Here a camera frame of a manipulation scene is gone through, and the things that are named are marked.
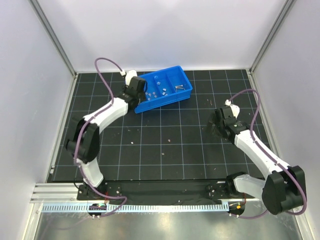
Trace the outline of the blue plastic compartment bin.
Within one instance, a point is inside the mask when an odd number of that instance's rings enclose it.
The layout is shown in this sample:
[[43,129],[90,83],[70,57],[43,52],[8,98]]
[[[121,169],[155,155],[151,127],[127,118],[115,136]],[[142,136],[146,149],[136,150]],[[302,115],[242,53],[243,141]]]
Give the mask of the blue plastic compartment bin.
[[193,87],[181,68],[173,66],[158,71],[139,74],[147,82],[146,100],[135,109],[136,114],[190,98]]

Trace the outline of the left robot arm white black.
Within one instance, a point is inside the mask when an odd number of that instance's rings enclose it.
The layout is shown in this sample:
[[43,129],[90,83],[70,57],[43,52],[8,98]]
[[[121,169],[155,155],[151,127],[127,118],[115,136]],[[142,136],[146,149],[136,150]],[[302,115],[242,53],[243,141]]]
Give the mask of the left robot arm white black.
[[72,155],[78,166],[84,184],[98,194],[105,193],[105,178],[98,164],[100,135],[115,120],[134,110],[146,100],[148,83],[133,76],[122,87],[121,92],[98,110],[83,117],[74,117],[68,128],[65,149]]

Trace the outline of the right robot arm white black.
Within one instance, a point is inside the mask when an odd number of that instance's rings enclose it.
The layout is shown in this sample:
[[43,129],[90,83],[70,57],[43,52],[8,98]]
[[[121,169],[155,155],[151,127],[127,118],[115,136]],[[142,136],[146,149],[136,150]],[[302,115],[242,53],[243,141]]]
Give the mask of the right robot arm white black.
[[259,179],[244,172],[226,177],[227,189],[232,195],[246,194],[260,199],[273,215],[301,207],[307,208],[305,173],[301,167],[290,166],[275,155],[256,135],[253,127],[238,120],[240,108],[225,105],[210,115],[207,130],[240,149],[263,175]]

